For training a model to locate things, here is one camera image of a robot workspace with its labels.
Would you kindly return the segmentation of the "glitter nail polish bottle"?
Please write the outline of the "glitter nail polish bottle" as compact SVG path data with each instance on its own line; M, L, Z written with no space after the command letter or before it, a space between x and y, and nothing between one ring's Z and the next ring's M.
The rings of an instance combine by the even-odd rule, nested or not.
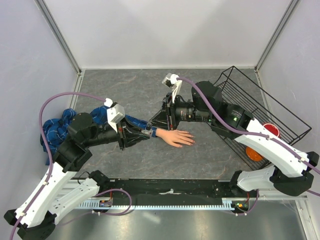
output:
M147 136L152 136L153 135L153 130L152 129L143 129L141 130L141 133Z

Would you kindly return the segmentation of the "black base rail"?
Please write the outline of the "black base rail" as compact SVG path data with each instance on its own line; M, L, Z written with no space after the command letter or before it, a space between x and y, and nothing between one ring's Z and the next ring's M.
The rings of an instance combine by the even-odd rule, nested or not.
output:
M113 203L128 204L129 197L115 189L129 193L132 203L138 204L218 204L223 198L254 198L257 192L245 192L227 181L215 179L142 179L142 178L108 178L99 170L91 172L88 177L97 182L99 193L103 197L112 197Z

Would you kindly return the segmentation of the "mannequin hand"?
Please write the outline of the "mannequin hand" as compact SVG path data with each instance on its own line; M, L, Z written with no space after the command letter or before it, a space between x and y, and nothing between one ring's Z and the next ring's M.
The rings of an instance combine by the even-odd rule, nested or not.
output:
M195 141L193 140L193 135L187 131L182 130L164 130L158 128L155 132L155 135L161 138L168 145L182 148L183 145L192 146Z

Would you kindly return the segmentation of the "red mug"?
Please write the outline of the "red mug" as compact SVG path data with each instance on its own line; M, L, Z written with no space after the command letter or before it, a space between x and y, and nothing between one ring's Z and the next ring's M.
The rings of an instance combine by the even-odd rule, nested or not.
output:
M275 126L272 123L265 123L263 124L263 127L268 130L270 133L272 133L273 135L275 135L276 137L280 136L280 130L278 129L277 126Z

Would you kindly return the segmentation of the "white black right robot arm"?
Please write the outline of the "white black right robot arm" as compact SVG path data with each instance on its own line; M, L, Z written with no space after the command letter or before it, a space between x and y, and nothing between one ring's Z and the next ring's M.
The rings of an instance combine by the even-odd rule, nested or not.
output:
M306 153L290 146L249 111L226 102L222 90L209 81L192 83L192 100L183 100L178 94L182 82L175 75L163 80L171 92L163 99L160 111L150 120L154 127L175 130L180 122L207 123L219 136L249 147L272 163L260 170L236 171L229 184L233 196L240 197L252 190L276 189L296 197L312 187L314 176L311 170L318 164L317 153Z

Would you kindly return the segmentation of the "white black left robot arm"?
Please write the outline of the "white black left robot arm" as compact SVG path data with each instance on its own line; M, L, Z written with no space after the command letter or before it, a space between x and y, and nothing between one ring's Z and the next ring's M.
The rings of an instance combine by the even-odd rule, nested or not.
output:
M88 113L74 116L67 129L66 139L54 155L42 180L17 209L8 210L4 219L13 232L23 240L45 240L66 214L88 198L106 196L110 179L96 170L61 198L58 193L92 157L89 148L117 142L120 149L148 140L153 129L148 124L139 126L128 117L120 116L115 123L98 125Z

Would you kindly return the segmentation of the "blue plaid shirt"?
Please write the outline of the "blue plaid shirt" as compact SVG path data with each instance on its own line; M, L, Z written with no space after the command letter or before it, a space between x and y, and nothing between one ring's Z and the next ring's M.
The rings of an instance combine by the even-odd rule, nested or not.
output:
M108 124L107 109L108 108L104 105L93 109L90 112L93 123L97 124L98 126ZM44 136L52 155L57 152L59 146L66 140L68 135L68 127L72 123L76 115L77 112L74 109L67 108L63 111L60 118L49 119L43 124L42 129L44 132ZM151 126L145 120L142 121L144 121L144 130L152 129L152 137L155 138L157 128ZM86 146L92 146L92 139L86 143Z

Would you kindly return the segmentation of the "orange cup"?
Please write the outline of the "orange cup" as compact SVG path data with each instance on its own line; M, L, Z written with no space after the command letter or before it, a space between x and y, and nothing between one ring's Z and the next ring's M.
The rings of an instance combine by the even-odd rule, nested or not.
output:
M263 160L263 157L259 153L257 153L255 150L248 146L245 149L245 153L249 157L249 159L251 159L254 162L260 162Z

